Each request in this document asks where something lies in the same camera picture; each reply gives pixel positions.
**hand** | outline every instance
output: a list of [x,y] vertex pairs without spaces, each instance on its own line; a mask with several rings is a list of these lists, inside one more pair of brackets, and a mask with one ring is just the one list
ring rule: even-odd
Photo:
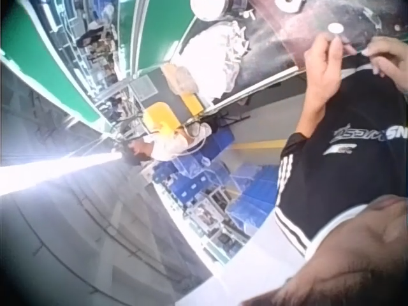
[[408,93],[408,45],[396,38],[374,37],[361,54],[371,58],[374,74],[384,73]]
[[320,112],[327,101],[339,90],[343,44],[336,36],[330,42],[327,34],[319,34],[313,46],[305,53],[307,90],[303,109]]

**sleeve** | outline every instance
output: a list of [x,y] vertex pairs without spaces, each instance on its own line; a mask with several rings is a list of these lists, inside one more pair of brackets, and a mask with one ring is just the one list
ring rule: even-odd
[[275,221],[286,236],[288,241],[295,247],[299,253],[304,256],[306,245],[299,239],[296,226],[290,221],[286,214],[291,211],[290,202],[286,201],[284,190],[291,185],[293,180],[296,180],[296,174],[299,162],[301,162],[301,154],[303,147],[307,143],[308,138],[301,133],[294,133],[286,142],[285,147],[280,155],[280,165],[277,181],[277,197],[275,202]]
[[282,153],[280,153],[280,159],[283,159],[286,156],[291,154],[298,155],[305,146],[307,139],[301,133],[293,133],[287,140],[285,147],[282,149]]

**white shirt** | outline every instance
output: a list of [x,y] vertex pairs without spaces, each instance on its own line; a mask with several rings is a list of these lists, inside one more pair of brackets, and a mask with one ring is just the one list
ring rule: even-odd
[[200,124],[200,128],[197,130],[197,134],[193,133],[194,141],[190,145],[180,133],[172,135],[150,134],[143,137],[143,140],[147,143],[154,143],[151,154],[152,159],[156,161],[171,161],[212,134],[211,127],[207,123]]

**yellow stripe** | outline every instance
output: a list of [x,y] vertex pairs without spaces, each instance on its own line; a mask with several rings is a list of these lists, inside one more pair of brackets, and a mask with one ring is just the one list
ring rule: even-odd
[[265,142],[245,142],[234,143],[229,148],[233,150],[252,150],[252,149],[282,149],[286,144],[286,139],[267,140]]
[[180,97],[191,112],[191,115],[196,116],[204,110],[203,105],[198,101],[195,94],[183,94]]

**white logo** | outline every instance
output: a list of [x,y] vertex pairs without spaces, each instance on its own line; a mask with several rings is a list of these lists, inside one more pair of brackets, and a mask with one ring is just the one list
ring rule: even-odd
[[351,154],[353,153],[353,149],[357,147],[354,143],[339,143],[337,145],[332,145],[323,155],[332,154],[332,153],[343,153],[343,154]]
[[377,131],[375,129],[354,129],[348,124],[334,132],[333,136],[334,137],[330,143],[347,139],[377,140],[379,142],[385,142],[386,140],[393,140],[396,138],[408,139],[408,127],[391,126],[384,131]]

